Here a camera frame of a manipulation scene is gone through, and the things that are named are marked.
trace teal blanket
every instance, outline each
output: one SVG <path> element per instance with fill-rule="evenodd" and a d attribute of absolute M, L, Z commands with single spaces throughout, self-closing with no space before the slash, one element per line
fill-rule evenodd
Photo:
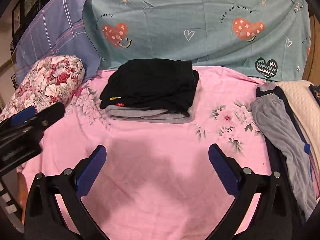
<path fill-rule="evenodd" d="M 310 50 L 305 0 L 87 0 L 83 21 L 100 69 L 167 58 L 291 81 Z"/>

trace pink floral sheet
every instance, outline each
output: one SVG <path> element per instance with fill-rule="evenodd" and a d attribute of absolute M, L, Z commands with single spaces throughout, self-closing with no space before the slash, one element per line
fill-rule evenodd
<path fill-rule="evenodd" d="M 217 143 L 255 173 L 270 175 L 271 170 L 250 109 L 257 85 L 264 82 L 224 67 L 194 69 L 200 75 L 195 116 L 186 124 L 108 119 L 99 109 L 99 95 L 114 71 L 100 72 L 45 132 L 42 154 L 23 170 L 28 188 L 36 173 L 60 174 L 102 144 L 107 161 L 82 201 L 110 239 L 206 239 L 234 199 L 209 162 L 209 146 Z M 247 228 L 258 199 L 256 194 L 238 232 Z M 58 203 L 76 231 L 61 198 Z"/>

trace dark patterned fabric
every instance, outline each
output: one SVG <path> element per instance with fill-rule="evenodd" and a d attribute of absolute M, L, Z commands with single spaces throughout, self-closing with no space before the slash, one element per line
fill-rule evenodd
<path fill-rule="evenodd" d="M 318 105 L 320 106 L 320 86 L 310 85 L 309 89 L 315 97 L 316 101 L 318 102 Z"/>

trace cream quilted fabric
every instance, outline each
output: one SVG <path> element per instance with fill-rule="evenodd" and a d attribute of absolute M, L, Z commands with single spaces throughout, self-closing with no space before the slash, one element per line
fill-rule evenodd
<path fill-rule="evenodd" d="M 320 167 L 320 107 L 309 90 L 306 80 L 276 82 L 284 91 L 289 105 L 299 120 L 311 144 L 311 153 Z"/>

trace silver screw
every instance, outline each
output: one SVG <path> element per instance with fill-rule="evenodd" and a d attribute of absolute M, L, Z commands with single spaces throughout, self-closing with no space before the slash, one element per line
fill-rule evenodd
<path fill-rule="evenodd" d="M 41 123 L 42 123 L 43 126 L 47 126 L 48 125 L 48 121 L 47 120 L 43 120 Z"/>
<path fill-rule="evenodd" d="M 37 173 L 37 174 L 36 174 L 36 179 L 40 179 L 40 178 L 42 178 L 42 175 L 43 175 L 43 173 L 42 173 L 42 172 Z"/>
<path fill-rule="evenodd" d="M 247 175 L 250 175 L 252 173 L 252 170 L 250 168 L 244 168 L 243 172 Z"/>
<path fill-rule="evenodd" d="M 66 175 L 66 176 L 70 175 L 71 173 L 72 173 L 72 169 L 65 169 L 63 171 L 63 174 Z"/>
<path fill-rule="evenodd" d="M 273 173 L 273 176 L 275 176 L 276 178 L 280 178 L 280 173 L 278 172 L 278 171 L 275 171 L 274 173 Z"/>

